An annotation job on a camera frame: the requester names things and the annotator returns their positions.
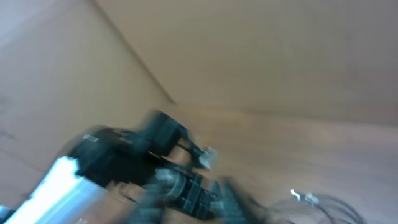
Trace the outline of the black cable silver plug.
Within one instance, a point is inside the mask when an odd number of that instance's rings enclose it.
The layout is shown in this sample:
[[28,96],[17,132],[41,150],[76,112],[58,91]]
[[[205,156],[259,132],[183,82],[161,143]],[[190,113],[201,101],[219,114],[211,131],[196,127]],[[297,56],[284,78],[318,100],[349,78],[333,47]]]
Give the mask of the black cable silver plug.
[[344,200],[321,193],[290,191],[291,198],[264,209],[268,223],[367,224],[366,219]]

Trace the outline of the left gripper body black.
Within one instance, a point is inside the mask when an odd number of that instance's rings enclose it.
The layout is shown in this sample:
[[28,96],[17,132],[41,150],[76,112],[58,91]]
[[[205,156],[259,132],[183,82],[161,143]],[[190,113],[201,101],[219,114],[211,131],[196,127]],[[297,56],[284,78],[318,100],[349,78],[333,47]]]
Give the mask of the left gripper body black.
[[249,209],[231,179],[225,178],[223,186],[213,182],[210,189],[202,186],[203,179],[192,172],[157,169],[136,205],[136,222],[162,223],[168,208],[201,221],[249,222]]

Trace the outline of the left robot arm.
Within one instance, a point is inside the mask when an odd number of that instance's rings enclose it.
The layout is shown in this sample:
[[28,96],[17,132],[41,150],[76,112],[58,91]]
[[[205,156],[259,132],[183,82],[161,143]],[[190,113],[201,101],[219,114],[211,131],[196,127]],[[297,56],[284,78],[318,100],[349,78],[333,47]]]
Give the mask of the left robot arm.
[[256,223],[231,182],[205,188],[194,169],[209,169],[214,150],[197,146],[188,130],[156,111],[137,131],[103,127],[59,157],[30,197],[2,223],[72,223],[106,194],[109,184],[145,189],[124,223],[163,223],[167,209],[201,221]]

